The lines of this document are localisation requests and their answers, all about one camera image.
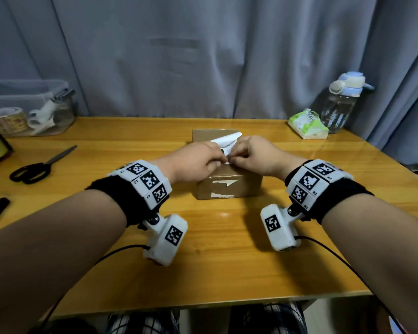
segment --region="qr-like marker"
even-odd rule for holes
[[[306,198],[308,193],[306,193],[300,186],[295,186],[293,192],[291,193],[291,196],[298,201],[300,204],[302,204]]]
[[[327,164],[320,163],[316,166],[313,166],[313,170],[317,171],[318,173],[322,174],[323,176],[330,174],[334,171],[333,168],[329,167]]]
[[[147,186],[148,189],[151,189],[160,182],[160,180],[152,171],[149,171],[145,175],[141,176],[141,181],[144,183],[145,186]]]
[[[305,186],[308,190],[311,190],[318,181],[318,177],[313,175],[310,171],[307,171],[299,180],[299,183]]]
[[[161,202],[161,200],[167,196],[166,189],[164,188],[164,185],[161,184],[153,191],[153,197],[155,198],[155,201],[157,203]]]
[[[182,235],[183,232],[172,225],[166,234],[165,240],[170,242],[172,245],[177,246]]]
[[[147,168],[139,163],[134,163],[131,167],[127,168],[127,171],[130,171],[134,174],[140,174],[141,172],[145,171]]]
[[[268,232],[272,232],[280,228],[279,221],[277,220],[276,215],[272,215],[265,219],[265,224],[268,229]]]

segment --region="black cable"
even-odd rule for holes
[[[351,271],[356,274],[356,276],[364,283],[365,286],[367,286],[367,288],[370,290],[370,292],[373,293],[372,289],[366,284],[366,282],[364,281],[364,279],[361,278],[361,276],[358,274],[358,272],[350,266],[350,264],[348,262],[346,262],[344,259],[342,259],[336,252],[334,252],[333,250],[331,250],[330,248],[328,248],[326,245],[324,245],[323,243],[321,243],[320,241],[317,241],[314,238],[311,237],[307,237],[307,236],[295,236],[294,239],[306,239],[306,240],[310,240],[315,242],[316,244],[322,246],[323,248],[325,248],[328,252],[330,252],[331,254],[333,254],[336,258],[338,258],[340,261],[342,261],[342,263],[347,266],[349,269],[351,269]],[[387,314],[389,314],[389,316],[392,318],[393,322],[396,324],[396,326],[398,326],[399,330],[401,331],[402,334],[407,334],[406,331],[404,330],[404,328],[400,325],[400,323],[398,322],[398,320],[395,318],[395,316],[392,314],[392,312],[390,312],[390,310],[387,308],[387,306],[381,301],[381,299],[378,298],[378,296],[373,293],[373,295],[375,296],[375,298],[379,301],[379,303],[381,304],[381,306],[385,309],[385,311],[387,312]]]
[[[118,249],[116,249],[114,251],[111,251],[110,253],[107,253],[106,255],[104,255],[102,258],[100,258],[98,261],[96,261],[96,264],[94,264],[93,267],[96,266],[97,264],[99,264],[102,260],[107,259],[108,257],[112,256],[115,253],[121,252],[121,251],[123,251],[125,249],[128,249],[128,248],[134,248],[134,247],[140,247],[140,248],[143,248],[143,249],[145,249],[147,251],[150,249],[150,246],[147,246],[147,245],[139,245],[139,244],[137,244],[137,245],[124,246],[124,247],[118,248]],[[65,294],[62,295],[59,298],[59,300],[56,301],[56,303],[54,304],[54,306],[49,310],[46,318],[43,320],[42,325],[39,328],[39,332],[42,332],[43,331],[43,329],[45,328],[45,326],[47,325],[47,323],[49,321],[49,318],[54,313],[54,310],[57,308],[57,306],[59,305],[59,303],[61,303],[61,301],[64,298],[64,296],[65,296]]]

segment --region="plaid pants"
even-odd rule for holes
[[[171,310],[113,315],[106,334],[179,334],[179,320]],[[231,308],[230,334],[306,334],[304,314],[292,302],[241,305]]]

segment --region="forearm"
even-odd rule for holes
[[[337,204],[322,226],[411,333],[418,333],[418,219],[370,195]]]
[[[0,333],[25,332],[125,228],[117,203],[87,190],[1,229]]]

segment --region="clear plastic container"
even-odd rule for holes
[[[75,120],[71,97],[66,100],[55,97],[68,87],[63,80],[0,80],[0,132],[6,136],[63,133]],[[40,111],[48,106],[48,113]],[[44,114],[39,127],[30,123],[39,119],[36,112]],[[19,128],[14,128],[12,121],[17,121]]]
[[[330,134],[335,134],[344,127],[358,98],[329,94],[328,101],[320,114],[320,120]]]

